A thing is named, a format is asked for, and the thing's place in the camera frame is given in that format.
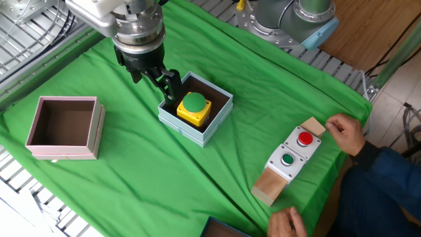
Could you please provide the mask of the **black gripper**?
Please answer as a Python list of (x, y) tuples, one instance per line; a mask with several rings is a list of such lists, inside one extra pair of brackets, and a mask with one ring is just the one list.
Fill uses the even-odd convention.
[(175, 69), (167, 70), (164, 65), (164, 44), (152, 49), (147, 45), (126, 45), (114, 42), (118, 64), (129, 67), (132, 80), (137, 84), (142, 79), (140, 70), (164, 95), (166, 105), (172, 105), (183, 93), (180, 73)]

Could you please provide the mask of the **person left hand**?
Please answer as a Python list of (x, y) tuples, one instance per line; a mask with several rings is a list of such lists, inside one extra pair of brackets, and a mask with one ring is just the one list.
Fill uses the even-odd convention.
[(301, 215), (295, 207), (286, 207), (271, 215), (268, 237), (308, 237)]

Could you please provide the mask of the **person right hand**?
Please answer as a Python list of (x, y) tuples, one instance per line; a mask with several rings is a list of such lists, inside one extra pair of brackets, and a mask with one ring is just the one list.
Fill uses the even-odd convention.
[(356, 156), (365, 144), (361, 123), (348, 115), (339, 113), (326, 121), (326, 128), (336, 144), (348, 155)]

